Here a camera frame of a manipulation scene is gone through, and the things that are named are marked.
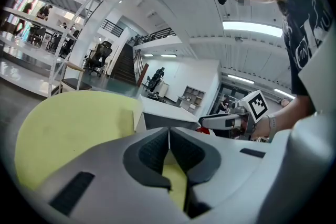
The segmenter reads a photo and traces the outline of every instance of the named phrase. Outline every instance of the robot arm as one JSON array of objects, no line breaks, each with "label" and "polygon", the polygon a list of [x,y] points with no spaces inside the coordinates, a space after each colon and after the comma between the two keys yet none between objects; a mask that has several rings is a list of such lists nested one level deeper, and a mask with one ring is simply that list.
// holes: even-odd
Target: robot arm
[{"label": "robot arm", "polygon": [[256,123],[266,115],[268,106],[260,90],[250,93],[232,104],[229,113],[204,116],[199,119],[202,127],[215,130],[241,129],[243,118],[247,118],[244,136],[250,136]]}]

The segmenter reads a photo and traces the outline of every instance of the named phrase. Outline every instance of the wristwatch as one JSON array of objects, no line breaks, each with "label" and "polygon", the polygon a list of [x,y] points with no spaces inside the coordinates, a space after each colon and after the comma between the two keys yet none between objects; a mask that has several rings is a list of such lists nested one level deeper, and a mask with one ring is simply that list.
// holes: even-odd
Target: wristwatch
[{"label": "wristwatch", "polygon": [[269,127],[270,127],[270,132],[269,132],[269,139],[273,139],[274,135],[277,132],[277,120],[273,115],[267,115],[268,117],[268,122],[269,122]]}]

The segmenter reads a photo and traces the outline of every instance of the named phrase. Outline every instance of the black railing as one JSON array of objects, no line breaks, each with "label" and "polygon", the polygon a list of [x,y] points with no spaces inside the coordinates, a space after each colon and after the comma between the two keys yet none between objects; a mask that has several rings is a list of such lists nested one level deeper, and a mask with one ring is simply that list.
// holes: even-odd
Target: black railing
[{"label": "black railing", "polygon": [[[88,19],[90,18],[91,14],[92,14],[92,11],[89,10]],[[121,27],[119,27],[118,25],[115,25],[114,23],[110,22],[107,19],[103,21],[100,27],[110,32],[111,34],[114,34],[117,37],[120,37],[122,32],[124,31]]]},{"label": "black railing", "polygon": [[166,29],[157,31],[155,33],[152,33],[148,36],[139,38],[135,42],[135,46],[146,43],[146,42],[149,42],[149,41],[153,41],[153,40],[157,40],[157,39],[161,39],[161,38],[165,38],[165,37],[171,37],[171,36],[176,36],[175,32],[173,31],[172,28],[166,28]]}]

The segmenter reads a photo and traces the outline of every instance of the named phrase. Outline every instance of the fluorescent light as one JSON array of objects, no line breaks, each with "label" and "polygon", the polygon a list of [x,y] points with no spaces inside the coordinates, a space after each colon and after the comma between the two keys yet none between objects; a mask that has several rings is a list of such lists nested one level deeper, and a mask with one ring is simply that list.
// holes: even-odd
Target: fluorescent light
[{"label": "fluorescent light", "polygon": [[223,22],[224,30],[243,30],[268,34],[276,37],[282,36],[282,29],[269,25],[245,23],[245,22]]},{"label": "fluorescent light", "polygon": [[176,54],[161,54],[162,57],[177,57]]},{"label": "fluorescent light", "polygon": [[239,80],[245,81],[245,82],[247,82],[247,83],[254,84],[254,81],[251,81],[251,80],[248,80],[248,79],[243,79],[243,78],[236,77],[236,76],[233,76],[233,75],[227,75],[227,76],[228,76],[229,78],[239,79]]},{"label": "fluorescent light", "polygon": [[290,94],[288,94],[288,93],[286,93],[286,92],[280,91],[279,89],[274,89],[274,90],[275,90],[276,92],[279,92],[279,93],[281,93],[281,94],[283,94],[283,95],[289,97],[289,98],[292,98],[292,99],[295,98],[294,96],[292,96],[292,95],[290,95]]}]

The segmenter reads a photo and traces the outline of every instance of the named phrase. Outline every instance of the staircase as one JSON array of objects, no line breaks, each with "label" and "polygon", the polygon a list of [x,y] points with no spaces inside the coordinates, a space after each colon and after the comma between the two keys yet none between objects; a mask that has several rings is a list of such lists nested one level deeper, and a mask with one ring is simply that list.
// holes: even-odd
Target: staircase
[{"label": "staircase", "polygon": [[125,44],[114,65],[110,77],[134,86],[136,85],[132,46]]}]

